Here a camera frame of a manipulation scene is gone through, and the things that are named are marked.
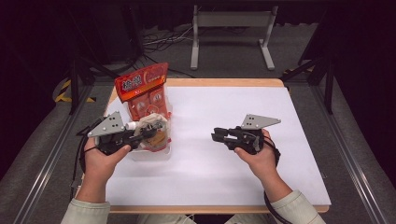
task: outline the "tripod leg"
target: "tripod leg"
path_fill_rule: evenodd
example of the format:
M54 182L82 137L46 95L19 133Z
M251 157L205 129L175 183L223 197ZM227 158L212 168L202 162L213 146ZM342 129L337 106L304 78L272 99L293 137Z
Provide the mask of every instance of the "tripod leg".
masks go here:
M78 74L76 69L76 60L70 64L70 80L72 88L72 108L69 115L72 115L78 106Z
M306 69L320 63L323 59L322 58L317 58L314 59L312 61L309 61L303 65L301 65L300 67L294 69L293 71L287 73L285 76L281 77L280 80L282 80L283 82L289 80L292 77L295 77L297 75L299 75L300 73L302 73L303 71L305 71Z
M323 58L321 62L315 65L314 70L312 70L312 73L306 79L308 84L311 86L317 86L324 78L328 70L329 60L327 58Z
M100 65L100 64L98 64L98 63L95 63L95 62L93 62L93 61L91 61L91 60L89 60L89 59L87 59L87 58L85 58L85 57L81 57L81 56L80 56L79 58L80 58L81 62L82 62L84 65L86 65L86 66L88 66L88 67L94 67L94 68L96 68L98 71L101 71L101 72L105 73L105 74L108 75L109 77L112 77L112 78L117 78L117 77L119 77L119 75L118 75L117 73L114 73L114 72L108 70L107 68L105 68L104 66L102 66L102 65ZM86 72L87 76L90 76L90 71L89 71L89 69L86 69L86 70L87 70L87 71L85 71L85 72Z
M334 64L332 60L329 61L329 69L326 76L326 89L324 92L324 104L329 114L332 114L332 84L334 80Z

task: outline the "dark wall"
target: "dark wall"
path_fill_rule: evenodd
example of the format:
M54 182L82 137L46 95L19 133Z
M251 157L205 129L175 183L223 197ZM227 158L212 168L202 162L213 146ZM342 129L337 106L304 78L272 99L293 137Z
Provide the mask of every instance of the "dark wall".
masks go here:
M365 3L336 58L341 90L378 162L396 187L396 19L391 5Z
M67 69L67 59L41 9L33 2L0 3L1 178L55 106L52 92Z

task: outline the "gray floor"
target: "gray floor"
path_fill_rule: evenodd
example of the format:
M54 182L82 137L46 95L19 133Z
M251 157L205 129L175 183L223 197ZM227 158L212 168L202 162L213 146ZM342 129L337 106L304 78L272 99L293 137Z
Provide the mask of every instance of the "gray floor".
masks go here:
M315 25L274 28L269 50L276 66L275 71L268 71L265 67L257 42L261 31L251 28L239 35L222 30L204 32L200 38L200 61L196 71L190 70L190 40L175 44L164 51L148 53L148 56L157 62L169 62L170 68L194 77L280 77L284 70L297 66L297 61L315 28ZM151 63L150 60L142 58L137 65L141 67ZM187 76L169 72L169 77ZM301 74L285 85L290 87L291 99L318 168L326 176L324 182L332 206L322 216L328 223L396 223L393 211L396 207L395 188L376 162L338 86L334 87L334 114L329 117L318 99L318 92L323 92L323 85L318 88L310 87L304 79L305 74ZM43 166L48 164L46 161L54 146L59 145L57 140L59 133L65 132L64 124L70 120L70 104L57 103L37 127L0 183L0 223L13 223L16 217L25 223L60 222L68 204L69 185L79 141L76 133L103 114L111 89L111 82L106 78L99 78L90 89L89 96L96 97L97 101L85 103L78 111L74 124L59 148L62 152L58 155L59 160L56 160L50 175L42 179L43 190L33 197L29 192ZM339 136L333 131L332 120L342 134L341 143ZM343 152L345 148L361 169L372 196L364 195L366 191L362 193L360 190L361 180L350 169ZM365 196L375 200L368 200L370 202L367 203ZM27 201L30 205L23 205L26 198L34 200ZM379 208L377 219L370 212L372 206ZM109 223L134 223L134 220L135 216L132 215L109 216Z

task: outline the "metal frame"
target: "metal frame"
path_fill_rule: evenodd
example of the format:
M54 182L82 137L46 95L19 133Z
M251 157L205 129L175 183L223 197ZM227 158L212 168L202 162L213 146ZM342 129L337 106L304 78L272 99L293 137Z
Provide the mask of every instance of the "metal frame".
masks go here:
M89 96L92 86L84 86L82 93L80 95L79 100L84 102L85 99ZM50 180L53 170L55 169L56 163L58 162L59 158L61 157L62 151L64 150L64 141L66 140L68 134L70 133L71 128L73 127L79 112L84 104L77 104L75 113L70 114L67 118L58 139L56 140L55 145L53 146L49 156L47 157L46 162L44 163L43 167L41 168L40 173L38 174L37 178L35 179L35 183L33 184L28 196L26 197L20 212L17 214L14 220L14 224L21 224L27 223L29 217L32 215L35 206L38 203L38 200L41 197L47 183Z
M199 11L198 6L194 6L193 33L191 53L191 70L198 69L199 56L199 27L219 27L219 26L240 26L240 27L266 27L264 39L259 39L262 55L268 70L274 70L274 62L268 50L268 42L274 27L277 7L272 11L234 12L234 11Z
M370 219L373 223L389 223L376 201L373 190L370 187L370 184L367 181L367 178L363 170L361 169L361 166L351 153L347 145L347 141L342 135L341 129L338 126L336 119L333 115L330 115L328 113L327 106L322 103L325 96L323 96L323 93L318 86L311 87L311 90L313 95L315 96L315 99L318 102L318 105L320 105L320 109L322 110L323 115L325 116L330 128L332 129L332 134L339 145L339 153L341 155L341 158L343 159L344 164L349 171L350 177L355 184L357 192L361 196L361 201L363 202L367 213L370 216Z

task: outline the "wrist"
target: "wrist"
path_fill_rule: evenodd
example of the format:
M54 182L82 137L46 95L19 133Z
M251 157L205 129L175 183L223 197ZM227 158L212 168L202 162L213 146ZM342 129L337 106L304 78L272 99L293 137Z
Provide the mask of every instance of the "wrist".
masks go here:
M87 203L106 202L106 181L84 177L76 199Z
M278 173L261 179L261 182L271 203L279 201L292 193L292 189L283 181Z
M277 169L275 167L265 167L261 168L261 172L258 172L256 176L260 179L263 184L268 182L273 182L280 178Z
M277 172L266 173L259 177L259 179L262 182L262 187L265 189L282 181L282 178L280 178L280 175Z

